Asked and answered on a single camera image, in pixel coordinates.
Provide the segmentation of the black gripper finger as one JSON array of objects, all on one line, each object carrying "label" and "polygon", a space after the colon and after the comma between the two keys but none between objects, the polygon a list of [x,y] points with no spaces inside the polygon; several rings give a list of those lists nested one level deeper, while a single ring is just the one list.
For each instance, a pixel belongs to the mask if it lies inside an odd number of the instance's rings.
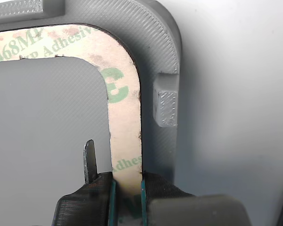
[{"label": "black gripper finger", "polygon": [[61,197],[53,217],[54,226],[116,226],[117,183],[112,172],[98,173],[94,141],[83,152],[85,184]]},{"label": "black gripper finger", "polygon": [[164,177],[144,172],[141,183],[144,226],[248,226],[243,204],[228,195],[195,196]]}]

